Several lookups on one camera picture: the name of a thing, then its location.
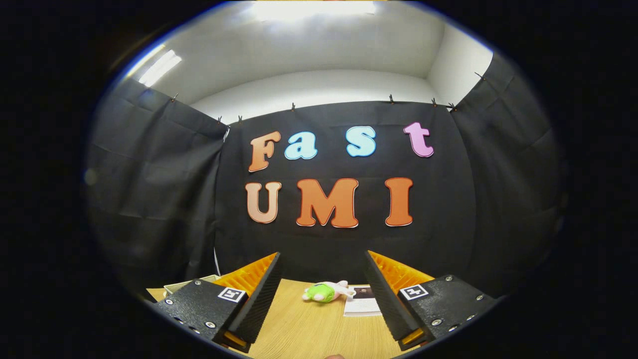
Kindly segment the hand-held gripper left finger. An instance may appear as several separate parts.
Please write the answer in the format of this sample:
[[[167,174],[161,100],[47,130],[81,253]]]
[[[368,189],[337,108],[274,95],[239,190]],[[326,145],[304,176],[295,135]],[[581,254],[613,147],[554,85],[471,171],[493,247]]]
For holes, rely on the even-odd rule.
[[[214,282],[192,280],[155,307],[206,341],[248,353],[262,329],[281,273],[280,253],[275,252]]]

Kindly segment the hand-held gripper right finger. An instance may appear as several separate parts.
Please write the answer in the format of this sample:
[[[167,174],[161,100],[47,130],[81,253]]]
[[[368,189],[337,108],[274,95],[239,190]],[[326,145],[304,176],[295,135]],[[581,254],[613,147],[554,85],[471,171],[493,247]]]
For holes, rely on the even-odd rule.
[[[364,258],[365,278],[403,351],[466,327],[500,301],[456,275],[435,278],[371,250]]]

